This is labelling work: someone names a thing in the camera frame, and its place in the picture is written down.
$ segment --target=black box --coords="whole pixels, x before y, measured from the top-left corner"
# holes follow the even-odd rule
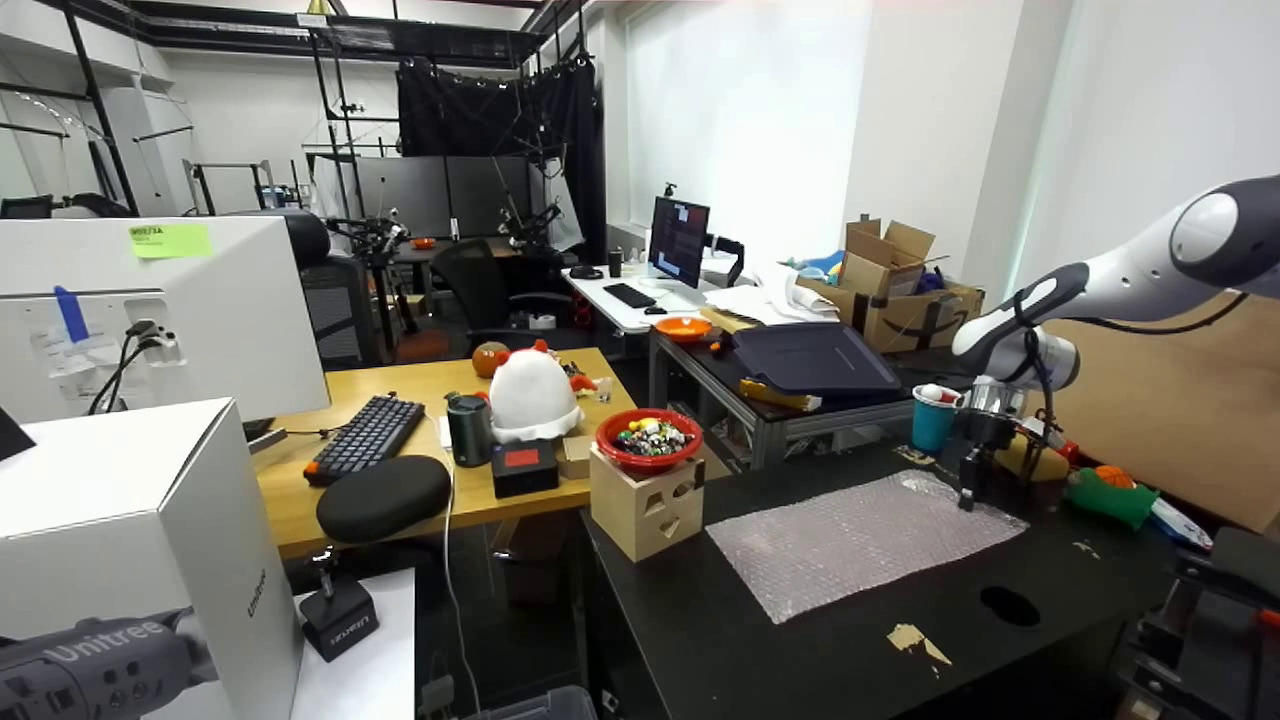
[[[546,493],[559,482],[557,445],[506,445],[491,454],[491,497]]]
[[[359,579],[332,574],[332,593],[311,593],[302,603],[310,644],[327,658],[376,632],[376,608]]]

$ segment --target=red object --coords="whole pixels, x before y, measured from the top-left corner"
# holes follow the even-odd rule
[[[598,448],[614,445],[631,421],[643,421],[643,414],[671,425],[683,439],[706,439],[706,429],[694,414],[682,414],[671,408],[630,408],[630,413],[608,414],[598,429]]]
[[[585,370],[571,370],[567,382],[571,382],[571,393],[598,393],[598,380]]]
[[[707,345],[716,326],[706,316],[665,316],[654,322],[665,331],[671,345]]]

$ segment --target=chair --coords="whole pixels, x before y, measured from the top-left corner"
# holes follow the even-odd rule
[[[536,337],[554,345],[582,345],[582,331],[563,331],[563,320],[576,308],[576,298],[563,293],[512,296],[489,245],[442,245],[434,269],[453,286],[473,347],[481,339],[532,345]],[[528,326],[528,316],[557,316],[557,331]]]

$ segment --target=office chair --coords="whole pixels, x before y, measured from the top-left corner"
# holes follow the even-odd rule
[[[285,229],[323,366],[376,364],[382,339],[365,264],[332,251],[327,229],[311,212],[288,212]]]
[[[507,293],[489,245],[442,245],[434,269],[453,286],[453,298],[469,322],[469,347],[481,339],[506,339],[515,347],[532,339],[585,345],[582,331],[563,326],[576,298],[563,293]],[[528,326],[528,316],[557,316],[557,331]]]

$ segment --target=wooden table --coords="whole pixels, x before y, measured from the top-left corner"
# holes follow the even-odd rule
[[[559,361],[571,361],[594,380],[604,380],[608,393],[585,393],[585,425],[582,430],[598,430],[599,421],[614,413],[635,408],[630,389],[615,380],[608,361],[598,347],[567,347]],[[276,429],[285,430],[316,430],[352,421],[367,397],[406,397],[428,403],[428,421],[406,445],[406,454],[437,454],[453,472],[458,506],[453,527],[473,524],[500,524],[540,511],[563,511],[594,502],[590,481],[559,481],[559,488],[528,493],[528,497],[491,497],[491,472],[485,466],[458,466],[453,450],[442,445],[449,430],[446,425],[446,397],[449,393],[481,393],[485,380],[473,370],[469,361],[446,364],[396,364],[396,366],[359,366],[359,370],[327,370],[327,408],[310,414],[282,414]],[[322,434],[285,434],[282,445],[255,450],[255,482],[263,497],[273,539],[285,554],[310,554],[323,546],[323,530],[316,524],[322,488],[304,481],[304,463],[323,448]],[[442,519],[426,519],[406,534],[437,530]]]

